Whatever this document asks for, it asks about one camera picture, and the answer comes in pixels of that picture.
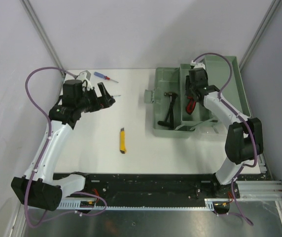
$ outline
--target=gray wall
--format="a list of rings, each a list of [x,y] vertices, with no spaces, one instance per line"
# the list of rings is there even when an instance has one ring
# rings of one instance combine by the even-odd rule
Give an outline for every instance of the gray wall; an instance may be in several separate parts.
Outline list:
[[[23,175],[45,130],[45,119],[24,89],[29,72],[43,66],[53,62],[20,2],[0,1],[0,236],[13,213],[11,205],[17,202],[7,202],[14,196],[10,182]],[[31,93],[46,110],[58,95],[61,81],[53,71],[32,79]]]
[[[263,123],[266,160],[282,179],[282,5],[242,77],[252,112]]]
[[[30,2],[64,65],[126,69],[177,67],[210,51],[241,59],[272,1]]]

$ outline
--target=white table surface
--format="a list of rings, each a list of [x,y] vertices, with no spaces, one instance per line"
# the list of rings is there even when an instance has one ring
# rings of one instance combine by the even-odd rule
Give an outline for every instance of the white table surface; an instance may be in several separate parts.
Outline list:
[[[79,74],[83,70],[70,70]],[[154,88],[155,69],[89,70],[97,83],[115,98],[112,107],[82,114],[57,163],[55,172],[206,174],[216,172],[225,160],[225,136],[193,132],[188,139],[155,137],[153,106],[143,102],[145,89]],[[105,81],[97,71],[117,80]],[[119,132],[125,128],[126,154],[119,151]],[[244,174],[260,173],[246,167]]]

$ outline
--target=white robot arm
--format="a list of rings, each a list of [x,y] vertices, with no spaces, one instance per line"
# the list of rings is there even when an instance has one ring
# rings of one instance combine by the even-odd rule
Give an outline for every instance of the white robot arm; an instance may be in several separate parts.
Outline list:
[[[98,83],[102,96],[97,97],[89,81],[90,75],[88,71],[84,71],[76,79],[64,82],[63,94],[49,112],[50,136],[48,137],[49,126],[47,126],[41,145],[24,176],[14,177],[12,180],[12,189],[22,204],[24,204],[28,182],[31,182],[28,190],[28,205],[51,211],[58,207],[61,198],[84,188],[85,177],[80,174],[71,174],[66,178],[53,180],[53,173],[60,153],[81,114],[105,109],[115,103],[103,83]],[[38,161],[46,142],[48,144],[41,160]]]
[[[241,122],[243,119],[251,129],[255,140],[257,155],[263,152],[262,125],[259,119],[250,118],[239,112],[223,96],[219,89],[208,85],[208,75],[203,63],[191,63],[192,69],[186,78],[186,95],[209,109],[228,129],[225,144],[227,158],[215,173],[216,182],[229,184],[240,168],[254,159],[254,149],[249,132]]]

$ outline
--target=purple cable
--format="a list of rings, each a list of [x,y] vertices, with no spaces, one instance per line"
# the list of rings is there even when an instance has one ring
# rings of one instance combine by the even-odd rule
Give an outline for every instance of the purple cable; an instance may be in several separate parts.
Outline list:
[[[247,128],[248,130],[248,134],[250,136],[250,140],[251,140],[251,143],[252,143],[252,146],[253,146],[253,153],[254,153],[254,164],[252,165],[249,165],[249,164],[243,164],[243,166],[239,169],[239,171],[236,173],[236,175],[233,177],[232,181],[231,181],[231,190],[232,190],[232,195],[233,195],[233,199],[234,199],[234,202],[236,204],[236,207],[238,208],[239,213],[228,213],[228,215],[235,215],[235,216],[241,216],[245,219],[245,221],[253,226],[254,224],[252,223],[252,221],[250,219],[248,219],[244,213],[242,212],[241,210],[241,207],[240,205],[238,204],[237,200],[236,200],[236,197],[235,197],[235,192],[234,192],[234,180],[239,176],[239,174],[241,173],[241,171],[243,170],[244,166],[248,166],[248,167],[255,167],[257,165],[257,161],[258,161],[258,158],[257,158],[257,149],[256,149],[256,144],[255,144],[255,139],[254,139],[254,136],[253,136],[253,133],[251,132],[251,128],[249,127],[249,125],[247,124],[247,122],[239,115],[239,113],[232,107],[230,106],[225,100],[222,99],[222,91],[225,89],[225,87],[229,84],[229,82],[231,81],[231,78],[232,78],[232,74],[233,74],[233,69],[232,69],[232,65],[230,63],[230,61],[224,57],[223,55],[221,54],[218,54],[218,53],[203,53],[201,55],[199,55],[197,58],[194,59],[194,62],[196,62],[199,58],[201,58],[202,56],[205,56],[205,55],[215,55],[215,56],[218,56],[218,57],[221,57],[225,60],[225,62],[227,62],[227,64],[229,65],[229,68],[230,68],[230,75],[229,75],[229,79],[228,81],[224,84],[224,86],[220,89],[220,91],[218,92],[218,99],[220,102],[222,102]]]
[[[230,213],[225,213],[225,214],[218,214],[216,211],[213,211],[213,212],[214,212],[217,216],[230,216],[230,215],[232,215],[232,216],[239,216],[239,217],[242,217],[250,226],[254,226],[254,223],[253,223],[249,218],[247,218],[247,217],[244,215],[244,213],[243,213],[243,211],[242,211],[242,209],[241,209],[241,207],[240,207],[238,201],[236,200],[235,192],[234,192],[234,180],[239,176],[239,174],[241,173],[241,171],[242,171],[243,169],[244,169],[244,167],[242,166],[242,167],[239,169],[239,171],[236,173],[236,175],[234,175],[234,177],[233,177],[233,179],[232,179],[232,181],[231,181],[231,192],[232,192],[232,195],[233,195],[233,199],[234,199],[235,205],[236,205],[236,207],[238,208],[238,210],[239,210],[240,213],[230,212]]]
[[[26,78],[25,90],[26,90],[27,96],[28,96],[28,98],[30,99],[30,101],[32,102],[32,104],[46,117],[47,122],[48,122],[48,137],[47,137],[47,139],[46,139],[46,141],[45,141],[45,144],[44,144],[44,146],[42,147],[42,150],[41,150],[41,152],[40,152],[40,154],[39,154],[39,156],[38,156],[38,159],[37,159],[37,161],[36,161],[36,163],[35,163],[35,165],[34,165],[34,170],[38,168],[38,165],[39,165],[39,163],[40,163],[40,161],[41,161],[41,158],[42,158],[42,156],[43,156],[43,154],[44,154],[44,152],[45,152],[45,150],[46,150],[46,148],[47,148],[47,146],[48,146],[48,143],[49,143],[49,141],[50,141],[49,138],[50,138],[51,132],[52,132],[52,126],[51,126],[50,118],[49,118],[49,116],[47,115],[47,113],[33,100],[32,96],[31,96],[31,94],[30,94],[30,92],[29,92],[29,89],[28,89],[28,82],[29,82],[29,80],[31,79],[31,77],[32,77],[35,73],[37,73],[37,72],[39,72],[39,71],[42,71],[42,70],[47,70],[47,69],[59,70],[59,71],[61,71],[61,72],[64,72],[64,73],[66,73],[66,74],[71,75],[71,76],[74,77],[74,78],[77,77],[77,76],[74,75],[73,73],[70,73],[70,72],[68,72],[68,71],[66,71],[66,70],[64,70],[64,69],[61,69],[61,68],[56,68],[56,67],[44,67],[44,68],[38,68],[38,69],[32,71],[32,72],[28,75],[28,77]],[[26,192],[25,192],[25,198],[24,198],[25,217],[26,217],[26,222],[27,222],[27,224],[28,224],[28,226],[29,226],[30,228],[37,228],[38,226],[40,226],[41,223],[43,222],[43,219],[44,219],[46,213],[47,213],[47,210],[46,210],[46,211],[43,213],[41,219],[38,221],[37,224],[34,225],[34,224],[31,223],[30,218],[29,218],[29,215],[28,215],[28,196],[29,196],[29,191],[30,191],[30,189],[31,189],[31,184],[32,184],[32,180],[33,180],[33,178],[34,178],[34,175],[35,175],[35,172],[32,171],[31,176],[30,176],[30,178],[29,178],[29,181],[28,181],[28,183],[27,183]]]
[[[97,212],[97,213],[92,213],[92,214],[90,214],[90,213],[83,213],[83,212],[79,212],[80,213],[80,215],[82,214],[83,216],[97,216],[97,215],[99,215],[99,214],[102,214],[104,211],[106,211],[106,209],[107,209],[107,202],[105,201],[105,199],[103,199],[102,197],[100,197],[100,196],[97,196],[97,195],[94,195],[94,194],[88,194],[88,193],[84,193],[84,192],[75,192],[74,194],[81,194],[81,195],[86,195],[86,196],[90,196],[90,197],[94,197],[94,198],[98,198],[99,200],[101,200],[103,203],[104,203],[104,205],[105,205],[105,207],[101,210],[101,211],[99,211],[99,212]],[[72,210],[72,211],[66,211],[66,212],[63,212],[63,213],[60,213],[59,215],[57,215],[57,216],[54,216],[54,217],[51,217],[51,218],[48,218],[48,219],[43,219],[43,216],[41,217],[41,222],[47,222],[47,221],[52,221],[52,220],[54,220],[54,219],[57,219],[58,217],[60,217],[60,216],[63,216],[63,215],[66,215],[66,214],[70,214],[70,213],[74,213],[74,214],[76,214],[77,212],[75,212],[74,210]]]

